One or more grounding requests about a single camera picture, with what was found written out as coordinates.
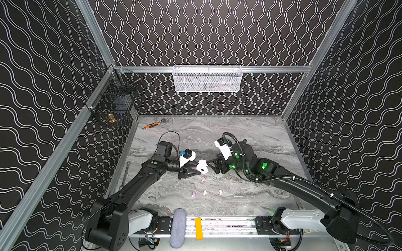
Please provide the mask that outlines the brass fitting in basket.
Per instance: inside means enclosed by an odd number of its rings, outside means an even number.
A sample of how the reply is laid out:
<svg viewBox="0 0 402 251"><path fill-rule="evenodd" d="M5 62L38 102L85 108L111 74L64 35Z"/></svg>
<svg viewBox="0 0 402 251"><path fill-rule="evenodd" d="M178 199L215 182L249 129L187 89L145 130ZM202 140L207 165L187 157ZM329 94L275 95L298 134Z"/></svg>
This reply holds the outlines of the brass fitting in basket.
<svg viewBox="0 0 402 251"><path fill-rule="evenodd" d="M116 118L114 116L114 114L108 114L107 115L107 120L109 123L115 123L116 122Z"/></svg>

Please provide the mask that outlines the aluminium left side rail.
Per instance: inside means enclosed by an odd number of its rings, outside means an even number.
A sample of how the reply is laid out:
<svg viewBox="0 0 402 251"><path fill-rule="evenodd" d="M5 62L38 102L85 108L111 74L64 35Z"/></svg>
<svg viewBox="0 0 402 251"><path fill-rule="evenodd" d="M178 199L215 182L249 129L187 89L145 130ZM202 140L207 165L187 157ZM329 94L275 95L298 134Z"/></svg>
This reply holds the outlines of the aluminium left side rail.
<svg viewBox="0 0 402 251"><path fill-rule="evenodd" d="M100 80L96 89L63 136L56 149L45 163L38 176L23 196L22 200L13 211L5 227L1 230L1 250L10 251L21 234L24 226L39 204L51 181L57 174L64 159L67 157L74 142L77 140L87 121L91 117L91 108L96 106L101 92L104 90L109 79L113 76L114 66L111 64Z"/></svg>

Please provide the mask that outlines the yellow tape strip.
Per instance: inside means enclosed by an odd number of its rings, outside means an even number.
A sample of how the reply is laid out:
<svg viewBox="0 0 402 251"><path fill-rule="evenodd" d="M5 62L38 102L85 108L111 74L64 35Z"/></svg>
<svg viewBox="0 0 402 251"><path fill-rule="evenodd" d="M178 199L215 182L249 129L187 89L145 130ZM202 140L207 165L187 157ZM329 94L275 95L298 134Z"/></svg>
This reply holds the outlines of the yellow tape strip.
<svg viewBox="0 0 402 251"><path fill-rule="evenodd" d="M196 218L194 221L195 221L196 239L199 241L203 239L202 220L201 218Z"/></svg>

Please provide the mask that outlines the silver combination wrench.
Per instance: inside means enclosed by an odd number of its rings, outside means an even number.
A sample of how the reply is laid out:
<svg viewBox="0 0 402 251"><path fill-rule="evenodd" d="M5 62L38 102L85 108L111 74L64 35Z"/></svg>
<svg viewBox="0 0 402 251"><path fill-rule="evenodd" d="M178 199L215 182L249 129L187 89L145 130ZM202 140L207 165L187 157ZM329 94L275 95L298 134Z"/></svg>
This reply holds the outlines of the silver combination wrench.
<svg viewBox="0 0 402 251"><path fill-rule="evenodd" d="M125 182L126 182L126 179L127 179L127 175L128 175L128 171L129 171L130 165L131 165L131 162L128 161L128 162L126 163L124 175L123 175L123 178L122 178L122 185L124 185Z"/></svg>

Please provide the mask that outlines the aluminium corner post right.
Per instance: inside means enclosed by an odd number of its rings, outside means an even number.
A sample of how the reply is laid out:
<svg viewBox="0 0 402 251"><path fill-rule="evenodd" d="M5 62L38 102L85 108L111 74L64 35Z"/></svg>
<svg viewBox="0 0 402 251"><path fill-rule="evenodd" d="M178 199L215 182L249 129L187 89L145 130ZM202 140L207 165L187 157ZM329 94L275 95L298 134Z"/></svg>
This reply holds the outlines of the aluminium corner post right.
<svg viewBox="0 0 402 251"><path fill-rule="evenodd" d="M318 67L321 65L324 57L328 53L330 47L332 46L334 40L336 39L338 33L342 29L343 25L345 24L347 18L349 17L350 13L353 11L357 4L356 0L344 1L340 10L336 14L332 25L328 29L320 47L317 49L311 63L309 64L310 70L308 73L305 73L301 78L294 94L292 95L288 105L284 109L282 113L282 119L287 121L290 117L293 109L295 108L297 102L299 101L300 97L302 96L304 90L308 86L311 78L318 70Z"/></svg>

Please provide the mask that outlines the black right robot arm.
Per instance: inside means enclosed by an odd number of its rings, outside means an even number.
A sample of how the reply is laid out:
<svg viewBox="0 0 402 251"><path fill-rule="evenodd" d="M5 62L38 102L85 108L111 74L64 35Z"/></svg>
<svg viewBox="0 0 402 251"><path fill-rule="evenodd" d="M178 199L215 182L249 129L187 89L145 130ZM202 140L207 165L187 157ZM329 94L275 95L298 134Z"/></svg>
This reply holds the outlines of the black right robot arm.
<svg viewBox="0 0 402 251"><path fill-rule="evenodd" d="M220 138L214 142L220 150L217 157L207 164L215 173L225 174L234 170L238 176L255 184L279 188L313 205L318 211L302 212L285 207L276 209L268 224L276 234L289 234L292 230L325 231L335 239L354 244L358 234L358 214L343 205L356 204L351 195L320 188L267 158L259 158L246 140L231 143Z"/></svg>

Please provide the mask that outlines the white mesh wall basket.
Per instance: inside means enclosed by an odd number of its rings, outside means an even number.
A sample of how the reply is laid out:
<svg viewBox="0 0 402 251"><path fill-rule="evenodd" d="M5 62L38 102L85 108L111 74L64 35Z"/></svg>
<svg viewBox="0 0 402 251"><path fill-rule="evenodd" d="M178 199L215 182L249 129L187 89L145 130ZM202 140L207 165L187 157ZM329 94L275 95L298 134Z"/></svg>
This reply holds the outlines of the white mesh wall basket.
<svg viewBox="0 0 402 251"><path fill-rule="evenodd" d="M243 73L236 71L172 73L174 89L180 93L236 93L240 90Z"/></svg>

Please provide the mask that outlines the aluminium corner post left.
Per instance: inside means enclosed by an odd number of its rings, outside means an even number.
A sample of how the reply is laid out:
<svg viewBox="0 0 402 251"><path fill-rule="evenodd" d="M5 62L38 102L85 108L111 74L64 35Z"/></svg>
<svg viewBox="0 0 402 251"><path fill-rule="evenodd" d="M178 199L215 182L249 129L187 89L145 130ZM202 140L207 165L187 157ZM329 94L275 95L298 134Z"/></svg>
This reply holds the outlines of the aluminium corner post left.
<svg viewBox="0 0 402 251"><path fill-rule="evenodd" d="M115 66L115 60L113 59L113 56L103 36L103 32L95 18L94 11L92 10L89 1L77 0L76 4L83 18L85 19L86 25L94 38L94 42L98 47L104 62L107 65Z"/></svg>

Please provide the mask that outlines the aluminium horizontal back rail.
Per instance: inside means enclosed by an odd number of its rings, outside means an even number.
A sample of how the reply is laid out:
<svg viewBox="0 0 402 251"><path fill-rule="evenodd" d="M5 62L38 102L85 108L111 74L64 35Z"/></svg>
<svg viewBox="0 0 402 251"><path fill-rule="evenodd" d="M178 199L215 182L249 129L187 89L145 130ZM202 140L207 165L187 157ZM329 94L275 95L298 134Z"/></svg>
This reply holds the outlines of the aluminium horizontal back rail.
<svg viewBox="0 0 402 251"><path fill-rule="evenodd" d="M172 74L176 70L185 72L208 72L223 70L224 72L239 70L242 73L309 73L310 66L239 66L239 65L176 65L173 67L115 67L122 71L131 71L134 73L167 73Z"/></svg>

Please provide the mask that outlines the grey foam roller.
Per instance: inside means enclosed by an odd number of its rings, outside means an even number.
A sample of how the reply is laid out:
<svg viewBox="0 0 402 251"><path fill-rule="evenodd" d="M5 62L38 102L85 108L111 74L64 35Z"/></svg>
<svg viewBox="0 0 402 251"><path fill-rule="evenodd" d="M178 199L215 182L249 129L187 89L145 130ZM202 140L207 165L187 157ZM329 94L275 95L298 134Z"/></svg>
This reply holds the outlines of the grey foam roller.
<svg viewBox="0 0 402 251"><path fill-rule="evenodd" d="M173 215L170 246L181 248L185 241L187 213L184 209L176 209Z"/></svg>

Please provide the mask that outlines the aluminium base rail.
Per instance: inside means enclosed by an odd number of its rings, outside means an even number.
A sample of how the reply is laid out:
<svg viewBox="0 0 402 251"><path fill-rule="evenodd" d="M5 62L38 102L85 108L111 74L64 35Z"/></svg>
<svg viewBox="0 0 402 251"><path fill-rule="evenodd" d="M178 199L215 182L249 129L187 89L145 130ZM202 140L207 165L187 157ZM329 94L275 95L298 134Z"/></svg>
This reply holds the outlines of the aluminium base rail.
<svg viewBox="0 0 402 251"><path fill-rule="evenodd" d="M157 230L146 232L140 230L133 236L153 236L162 238L171 236L173 227L184 227L181 232L185 237L196 236L196 220L201 221L201 233L204 237L254 237L296 235L300 230L322 232L327 234L326 227L320 222L321 215L309 211L285 211L285 216L275 221L271 216L187 216L183 223L181 218L160 216Z"/></svg>

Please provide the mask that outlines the pink earbud charging case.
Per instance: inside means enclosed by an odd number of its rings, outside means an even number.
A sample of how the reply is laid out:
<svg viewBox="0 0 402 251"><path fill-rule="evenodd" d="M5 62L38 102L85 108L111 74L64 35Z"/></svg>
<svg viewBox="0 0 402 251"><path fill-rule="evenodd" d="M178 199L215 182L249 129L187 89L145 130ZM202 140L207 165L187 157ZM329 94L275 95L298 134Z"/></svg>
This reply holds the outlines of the pink earbud charging case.
<svg viewBox="0 0 402 251"><path fill-rule="evenodd" d="M199 171L201 174L208 173L208 165L206 160L199 160L196 166L196 170Z"/></svg>

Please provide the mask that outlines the aluminium corner post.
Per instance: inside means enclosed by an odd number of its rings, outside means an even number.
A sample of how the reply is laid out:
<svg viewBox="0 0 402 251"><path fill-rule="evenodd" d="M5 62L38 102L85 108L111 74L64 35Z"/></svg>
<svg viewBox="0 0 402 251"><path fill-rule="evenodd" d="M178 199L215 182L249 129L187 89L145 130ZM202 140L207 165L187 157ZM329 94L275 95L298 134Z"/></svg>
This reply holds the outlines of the aluminium corner post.
<svg viewBox="0 0 402 251"><path fill-rule="evenodd" d="M308 86L311 78L318 70L318 67L321 65L324 57L328 53L330 47L332 46L334 40L336 39L338 33L342 29L343 25L345 24L347 18L349 17L350 13L353 11L357 4L356 0L344 1L340 10L336 14L332 25L328 29L320 47L317 49L311 63L309 64L310 70L308 73L305 73L301 78L294 94L292 95L288 105L284 109L282 113L282 119L287 121L290 117L293 109L295 108L297 102L299 101L300 97L302 96L304 90Z"/></svg>
<svg viewBox="0 0 402 251"><path fill-rule="evenodd" d="M113 56L103 36L103 32L95 18L94 11L92 10L89 1L77 0L76 4L83 18L85 19L86 25L94 38L94 42L98 47L104 62L107 65L115 66L115 60L113 59Z"/></svg>

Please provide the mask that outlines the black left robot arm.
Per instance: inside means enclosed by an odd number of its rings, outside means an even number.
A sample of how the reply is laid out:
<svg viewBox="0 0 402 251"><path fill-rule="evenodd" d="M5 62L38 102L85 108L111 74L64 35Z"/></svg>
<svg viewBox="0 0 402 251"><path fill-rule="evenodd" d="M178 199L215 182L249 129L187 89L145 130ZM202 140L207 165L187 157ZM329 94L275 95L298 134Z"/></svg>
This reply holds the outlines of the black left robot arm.
<svg viewBox="0 0 402 251"><path fill-rule="evenodd" d="M157 144L152 157L142 163L138 174L119 191L94 202L83 239L108 251L119 251L129 236L137 232L153 235L159 229L158 214L151 209L133 210L135 202L166 172L179 179L200 175L195 169L196 153L179 151L170 142Z"/></svg>

